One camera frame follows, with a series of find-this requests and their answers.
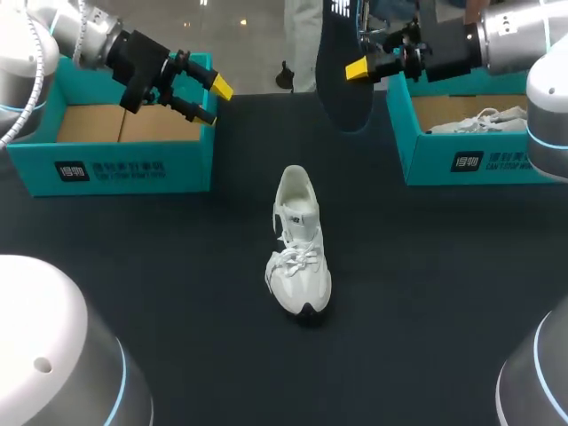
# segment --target cardboard box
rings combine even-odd
[[[387,105],[407,185],[542,184],[526,157],[523,132],[426,134],[484,108],[526,109],[526,73],[491,77],[483,69],[428,83],[390,77]]]
[[[207,53],[192,60],[211,68]],[[177,96],[215,114],[217,98],[183,75]],[[124,86],[62,59],[42,124],[8,153],[34,196],[188,193],[209,190],[215,128],[164,106],[119,106]]]

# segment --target sneaker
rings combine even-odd
[[[264,276],[270,292],[293,315],[322,313],[331,296],[323,249],[320,207],[306,171],[284,170],[272,213],[278,239]]]
[[[294,73],[286,66],[286,61],[282,62],[282,71],[276,75],[276,84],[285,91],[292,91],[294,89]]]
[[[460,122],[449,122],[434,126],[427,133],[487,133],[492,131],[525,131],[526,111],[515,106],[499,112],[486,108],[477,116]]]

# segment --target black shoe insole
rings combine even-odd
[[[316,64],[319,99],[331,122],[345,132],[363,129],[373,109],[373,84],[348,82],[345,77],[345,67],[363,57],[358,34],[359,1],[323,0]]]

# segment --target teal box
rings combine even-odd
[[[191,59],[211,69],[210,54],[194,53]],[[57,143],[67,107],[118,105],[124,89],[107,72],[78,70],[70,59],[61,59],[39,129],[25,143],[8,146],[33,196],[209,190],[213,127],[201,126],[199,140]],[[217,113],[217,97],[185,75],[177,77],[174,92]],[[96,119],[92,125],[101,125]]]
[[[493,100],[484,98],[484,101],[500,105],[502,95],[524,95],[525,87],[526,73],[495,77],[484,69],[435,83],[428,83],[424,75],[417,83],[408,81],[402,73],[390,77],[387,105],[406,184],[552,183],[551,179],[534,171],[528,162],[526,132],[426,134],[423,130],[427,129],[421,129],[413,105],[413,99],[419,97],[479,95],[494,95]],[[485,107],[496,105],[479,106],[477,113]]]

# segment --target robotic arm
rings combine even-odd
[[[214,115],[174,95],[172,84],[181,73],[224,99],[233,95],[217,71],[192,62],[189,52],[172,55],[84,0],[0,3],[0,40],[0,148],[39,126],[59,54],[73,58],[78,67],[110,69],[113,79],[126,86],[120,105],[134,114],[143,104],[159,103],[188,121],[213,125]]]
[[[415,20],[346,68],[348,80],[374,83],[403,72],[429,82],[484,67],[491,75],[530,70],[528,157],[540,174],[568,182],[568,1],[511,0],[490,6],[478,23],[436,22],[421,4]]]

